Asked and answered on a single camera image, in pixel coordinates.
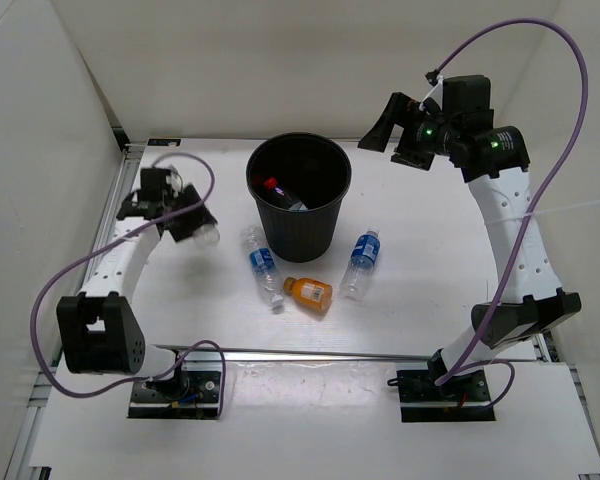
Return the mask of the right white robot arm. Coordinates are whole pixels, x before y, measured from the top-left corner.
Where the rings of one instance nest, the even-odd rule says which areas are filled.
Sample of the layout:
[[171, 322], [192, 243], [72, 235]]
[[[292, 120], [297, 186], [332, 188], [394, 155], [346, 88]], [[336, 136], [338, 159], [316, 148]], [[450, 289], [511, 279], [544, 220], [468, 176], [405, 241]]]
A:
[[523, 136], [514, 126], [495, 126], [488, 92], [445, 94], [441, 103], [395, 92], [359, 148], [384, 151], [396, 127], [402, 134], [392, 162], [427, 171], [443, 156], [461, 171], [482, 215], [499, 280], [493, 299], [472, 308], [470, 327], [428, 362], [430, 390], [450, 400], [479, 367], [559, 325], [582, 303], [554, 272], [533, 216], [537, 201]]

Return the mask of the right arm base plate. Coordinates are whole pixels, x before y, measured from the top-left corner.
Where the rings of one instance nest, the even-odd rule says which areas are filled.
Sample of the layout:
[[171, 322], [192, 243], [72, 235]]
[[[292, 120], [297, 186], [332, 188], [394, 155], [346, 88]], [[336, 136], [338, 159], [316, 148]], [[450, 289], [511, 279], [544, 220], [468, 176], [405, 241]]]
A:
[[492, 422], [494, 408], [483, 370], [437, 387], [424, 369], [398, 370], [387, 381], [398, 390], [403, 423]]

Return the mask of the small black cap water bottle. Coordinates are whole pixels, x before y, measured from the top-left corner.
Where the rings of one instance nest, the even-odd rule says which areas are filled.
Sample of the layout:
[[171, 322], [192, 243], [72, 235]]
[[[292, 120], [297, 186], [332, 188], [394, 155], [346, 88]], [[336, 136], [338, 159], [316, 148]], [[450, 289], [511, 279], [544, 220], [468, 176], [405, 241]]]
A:
[[194, 231], [192, 239], [198, 248], [214, 247], [219, 243], [220, 233], [214, 224], [204, 224]]

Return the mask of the blue cap water bottle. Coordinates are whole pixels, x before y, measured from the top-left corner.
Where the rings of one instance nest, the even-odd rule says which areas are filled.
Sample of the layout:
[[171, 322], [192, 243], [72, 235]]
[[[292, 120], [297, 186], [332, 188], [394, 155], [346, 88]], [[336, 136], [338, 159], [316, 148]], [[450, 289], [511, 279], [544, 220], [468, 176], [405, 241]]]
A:
[[340, 283], [339, 295], [342, 298], [360, 300], [366, 295], [380, 247], [378, 228], [369, 228], [357, 239]]

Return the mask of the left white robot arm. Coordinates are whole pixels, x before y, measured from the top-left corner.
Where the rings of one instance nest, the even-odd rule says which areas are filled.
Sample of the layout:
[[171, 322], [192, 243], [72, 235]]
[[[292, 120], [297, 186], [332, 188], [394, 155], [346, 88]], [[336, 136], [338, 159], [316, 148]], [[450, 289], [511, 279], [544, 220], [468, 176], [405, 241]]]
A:
[[104, 254], [92, 277], [75, 296], [65, 296], [56, 307], [65, 361], [74, 374], [122, 374], [155, 377], [155, 388], [168, 400], [186, 395], [190, 377], [173, 364], [176, 354], [147, 342], [132, 311], [137, 283], [151, 252], [162, 236], [176, 242], [218, 239], [217, 221], [204, 206], [142, 232], [133, 231], [200, 201], [195, 187], [161, 194], [138, 190], [123, 200], [114, 238], [121, 243]]

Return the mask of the red cap water bottle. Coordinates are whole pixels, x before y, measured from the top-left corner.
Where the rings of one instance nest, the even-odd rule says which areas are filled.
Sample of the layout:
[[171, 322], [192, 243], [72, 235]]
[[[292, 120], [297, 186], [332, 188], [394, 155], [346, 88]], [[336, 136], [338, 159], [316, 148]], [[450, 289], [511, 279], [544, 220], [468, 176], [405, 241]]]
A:
[[271, 205], [286, 211], [307, 211], [303, 201], [295, 193], [282, 186], [276, 178], [266, 179], [263, 188], [263, 198]]

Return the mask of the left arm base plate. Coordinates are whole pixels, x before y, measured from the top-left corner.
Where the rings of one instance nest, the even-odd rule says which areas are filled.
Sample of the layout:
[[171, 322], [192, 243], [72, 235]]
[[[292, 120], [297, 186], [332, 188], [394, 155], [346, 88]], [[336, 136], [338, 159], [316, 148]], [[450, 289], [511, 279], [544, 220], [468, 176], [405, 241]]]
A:
[[185, 361], [168, 380], [131, 390], [127, 417], [151, 420], [218, 420], [224, 399], [221, 361]]

